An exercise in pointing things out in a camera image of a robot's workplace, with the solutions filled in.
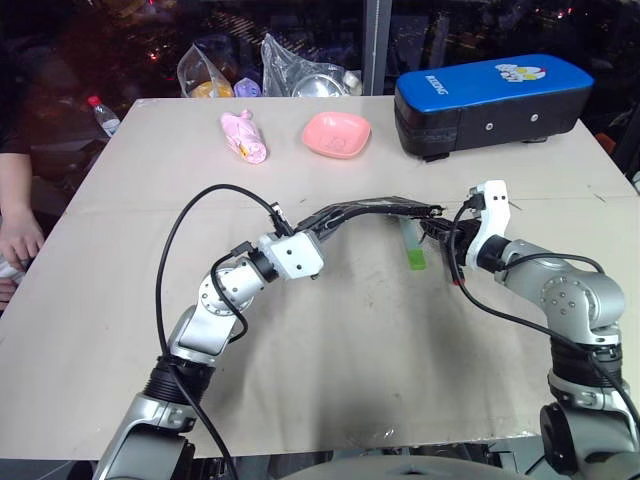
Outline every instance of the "pink bowl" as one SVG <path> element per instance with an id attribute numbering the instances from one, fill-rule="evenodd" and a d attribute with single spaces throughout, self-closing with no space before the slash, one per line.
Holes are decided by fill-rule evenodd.
<path id="1" fill-rule="evenodd" d="M 334 158 L 355 157 L 367 143 L 371 125 L 352 113 L 323 112 L 307 123 L 302 141 L 316 153 Z"/>

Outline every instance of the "green object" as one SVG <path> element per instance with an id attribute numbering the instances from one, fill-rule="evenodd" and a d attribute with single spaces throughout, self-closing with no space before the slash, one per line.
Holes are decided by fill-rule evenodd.
<path id="1" fill-rule="evenodd" d="M 426 270 L 427 260 L 424 258 L 424 251 L 420 245 L 420 240 L 418 239 L 413 222 L 409 219 L 401 218 L 400 230 L 402 230 L 404 246 L 407 249 L 409 268 L 411 270 Z"/>
<path id="2" fill-rule="evenodd" d="M 411 270 L 427 269 L 427 260 L 424 258 L 424 251 L 421 248 L 407 250 L 407 258 L 409 259 L 409 268 Z"/>

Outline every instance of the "person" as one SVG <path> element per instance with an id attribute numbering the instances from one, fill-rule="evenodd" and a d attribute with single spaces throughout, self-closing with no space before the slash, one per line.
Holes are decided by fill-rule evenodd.
<path id="1" fill-rule="evenodd" d="M 44 243 L 42 230 L 31 210 L 31 159 L 28 146 L 14 125 L 18 115 L 15 71 L 0 55 L 0 272 L 6 264 L 24 272 Z M 0 311 L 16 291 L 11 278 L 0 278 Z"/>

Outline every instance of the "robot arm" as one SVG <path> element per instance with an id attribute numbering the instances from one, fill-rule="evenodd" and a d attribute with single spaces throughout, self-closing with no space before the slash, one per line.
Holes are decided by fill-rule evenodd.
<path id="1" fill-rule="evenodd" d="M 458 233 L 458 261 L 464 258 L 472 268 L 493 273 L 496 282 L 538 306 L 548 328 L 583 349 L 577 352 L 551 339 L 553 368 L 548 381 L 558 401 L 543 407 L 540 414 L 547 462 L 558 473 L 576 479 L 640 478 L 633 416 L 589 359 L 595 357 L 628 390 L 622 380 L 620 287 L 602 272 L 577 269 L 565 260 L 544 257 L 553 254 L 529 242 L 505 239 L 509 207 L 504 182 L 486 182 L 471 189 L 470 195 L 475 196 L 476 219 L 463 221 L 460 232 L 446 232 L 441 219 L 437 228 L 426 220 L 427 233 L 441 242 Z M 470 242 L 464 238 L 469 232 Z M 530 255 L 538 258 L 526 260 Z"/>
<path id="2" fill-rule="evenodd" d="M 278 278 L 314 278 L 324 267 L 320 241 L 339 225 L 367 213 L 430 218 L 442 207 L 400 197 L 384 197 L 330 205 L 303 220 L 291 236 L 262 235 L 232 253 L 232 266 L 217 270 L 221 290 L 240 311 L 268 283 Z M 160 357 L 146 387 L 131 403 L 103 454 L 94 480 L 179 480 L 188 478 L 195 448 L 182 434 L 192 430 L 197 415 L 169 371 L 174 365 L 199 402 L 209 386 L 217 358 L 223 353 L 236 316 L 218 295 L 211 274 L 198 289 L 196 305 L 180 317 L 167 342 L 171 358 Z"/>

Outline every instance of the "black sleeve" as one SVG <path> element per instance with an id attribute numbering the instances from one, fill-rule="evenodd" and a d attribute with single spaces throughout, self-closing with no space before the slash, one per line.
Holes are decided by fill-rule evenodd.
<path id="1" fill-rule="evenodd" d="M 0 153 L 29 153 L 29 147 L 14 129 L 0 130 Z"/>

